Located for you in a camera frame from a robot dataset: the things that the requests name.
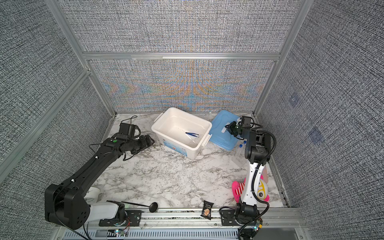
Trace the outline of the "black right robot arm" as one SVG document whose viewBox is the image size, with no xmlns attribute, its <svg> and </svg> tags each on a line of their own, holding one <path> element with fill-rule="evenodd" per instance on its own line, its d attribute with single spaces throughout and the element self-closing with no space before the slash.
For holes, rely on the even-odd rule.
<svg viewBox="0 0 384 240">
<path fill-rule="evenodd" d="M 252 117 L 242 116 L 225 126 L 234 137 L 247 141 L 244 156 L 249 161 L 249 171 L 245 186 L 236 204 L 235 219 L 246 218 L 248 221 L 238 230 L 239 240 L 251 240 L 263 224 L 262 216 L 269 210 L 267 197 L 260 196 L 262 173 L 274 152 L 277 140 L 274 134 L 263 130 Z"/>
</svg>

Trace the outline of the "blue plastic bin lid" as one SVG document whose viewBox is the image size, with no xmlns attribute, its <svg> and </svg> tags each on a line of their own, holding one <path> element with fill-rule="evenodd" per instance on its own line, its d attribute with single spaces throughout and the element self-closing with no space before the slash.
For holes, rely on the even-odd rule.
<svg viewBox="0 0 384 240">
<path fill-rule="evenodd" d="M 239 119 L 240 116 L 226 110 L 220 111 L 212 120 L 210 142 L 227 151 L 232 151 L 238 144 L 242 144 L 243 141 L 231 135 L 226 128 L 227 125 Z"/>
</svg>

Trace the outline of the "white plastic storage bin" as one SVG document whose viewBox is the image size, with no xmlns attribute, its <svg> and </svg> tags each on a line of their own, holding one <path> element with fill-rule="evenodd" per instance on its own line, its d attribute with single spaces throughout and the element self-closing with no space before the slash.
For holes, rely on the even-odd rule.
<svg viewBox="0 0 384 240">
<path fill-rule="evenodd" d="M 211 128 L 212 123 L 207 120 L 177 108 L 169 108 L 155 119 L 151 130 L 161 144 L 193 160 L 210 140 Z M 188 145 L 190 139 L 185 132 L 199 134 L 200 143 L 195 147 Z"/>
</svg>

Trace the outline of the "blue plastic tweezers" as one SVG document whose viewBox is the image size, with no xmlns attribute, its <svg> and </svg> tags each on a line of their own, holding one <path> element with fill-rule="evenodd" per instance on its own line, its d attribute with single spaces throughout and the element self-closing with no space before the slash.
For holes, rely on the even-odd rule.
<svg viewBox="0 0 384 240">
<path fill-rule="evenodd" d="M 199 134 L 196 134 L 196 133 L 190 133 L 190 132 L 185 132 L 185 134 L 188 135 L 188 136 L 191 136 L 191 137 L 195 137 L 195 138 L 197 138 L 197 137 L 200 136 Z"/>
</svg>

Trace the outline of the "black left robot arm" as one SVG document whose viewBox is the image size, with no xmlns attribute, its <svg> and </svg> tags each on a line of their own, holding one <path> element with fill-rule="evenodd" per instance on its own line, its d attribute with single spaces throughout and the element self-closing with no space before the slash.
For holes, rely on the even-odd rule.
<svg viewBox="0 0 384 240">
<path fill-rule="evenodd" d="M 99 144 L 94 155 L 72 176 L 59 185 L 51 184 L 45 190 L 45 219 L 47 222 L 77 230 L 90 221 L 107 220 L 125 224 L 125 205 L 116 201 L 88 204 L 87 191 L 118 158 L 130 152 L 133 156 L 155 143 L 150 135 L 142 135 L 137 125 L 121 123 L 112 137 Z"/>
</svg>

